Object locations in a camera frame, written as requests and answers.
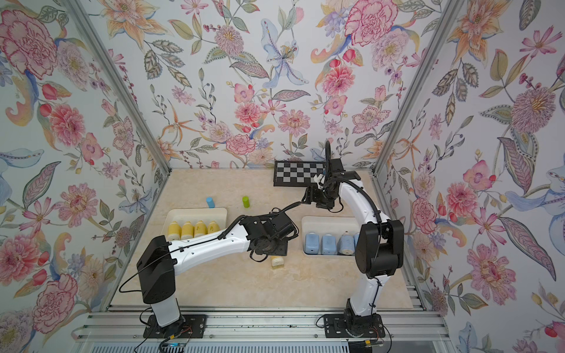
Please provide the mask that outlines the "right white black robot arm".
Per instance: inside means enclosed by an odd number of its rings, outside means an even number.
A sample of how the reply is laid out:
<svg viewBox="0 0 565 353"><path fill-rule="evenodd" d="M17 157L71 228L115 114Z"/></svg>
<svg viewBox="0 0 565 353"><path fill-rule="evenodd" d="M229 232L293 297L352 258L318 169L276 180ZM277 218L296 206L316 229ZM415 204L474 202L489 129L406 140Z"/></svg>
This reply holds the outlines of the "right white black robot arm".
<svg viewBox="0 0 565 353"><path fill-rule="evenodd" d="M361 274L358 288L348 298L344 312L324 316L326 336L334 338L384 338L387 331L377 313L384 285L403 267L404 226L382 214L355 171L346 171L325 143L325 168L306 188L302 203L332 211L346 204L359 225L355 263Z"/></svg>

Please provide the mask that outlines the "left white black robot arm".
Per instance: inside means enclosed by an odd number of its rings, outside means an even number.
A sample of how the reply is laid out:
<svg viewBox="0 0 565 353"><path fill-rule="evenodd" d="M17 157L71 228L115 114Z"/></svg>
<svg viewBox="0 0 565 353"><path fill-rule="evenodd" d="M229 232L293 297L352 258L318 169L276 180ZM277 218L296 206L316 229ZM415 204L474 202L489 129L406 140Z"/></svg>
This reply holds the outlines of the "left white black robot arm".
<svg viewBox="0 0 565 353"><path fill-rule="evenodd" d="M260 216L241 215L226 229L185 241L169 241L161 235L153 238L136 264L144 304L155 320L149 328L163 335L177 335L186 321L176 297L176 277L189 269L231 254L248 253L262 263L268 257L283 257L288 242L299 235L298 227L286 214L300 206L295 202Z"/></svg>

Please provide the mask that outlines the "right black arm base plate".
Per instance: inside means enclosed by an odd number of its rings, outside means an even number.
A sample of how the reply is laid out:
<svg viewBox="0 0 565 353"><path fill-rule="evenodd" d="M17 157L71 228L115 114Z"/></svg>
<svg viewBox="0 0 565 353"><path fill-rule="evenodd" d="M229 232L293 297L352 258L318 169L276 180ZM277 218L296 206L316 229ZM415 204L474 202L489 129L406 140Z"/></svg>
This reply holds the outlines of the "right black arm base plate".
<svg viewBox="0 0 565 353"><path fill-rule="evenodd" d="M326 314L322 316L322 328L326 338L385 338L381 316L346 316Z"/></svg>

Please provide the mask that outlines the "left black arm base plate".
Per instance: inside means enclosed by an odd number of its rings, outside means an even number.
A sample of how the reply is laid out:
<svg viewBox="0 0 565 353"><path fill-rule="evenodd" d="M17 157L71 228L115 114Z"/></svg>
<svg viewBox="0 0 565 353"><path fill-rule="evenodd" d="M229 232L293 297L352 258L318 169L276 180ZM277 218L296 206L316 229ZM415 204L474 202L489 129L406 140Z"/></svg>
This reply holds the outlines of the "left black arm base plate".
<svg viewBox="0 0 565 353"><path fill-rule="evenodd" d="M203 338L206 324L206 315L187 315L182 314L181 318L173 324L161 327L157 323L155 315L148 319L148 327L144 330L143 338L150 339L185 339Z"/></svg>

